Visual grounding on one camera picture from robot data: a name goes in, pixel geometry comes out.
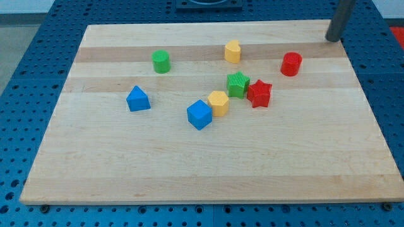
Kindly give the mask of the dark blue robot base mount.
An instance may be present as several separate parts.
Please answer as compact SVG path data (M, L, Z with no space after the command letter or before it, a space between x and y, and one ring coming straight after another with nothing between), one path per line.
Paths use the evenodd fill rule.
M175 0L177 11L242 9L243 0Z

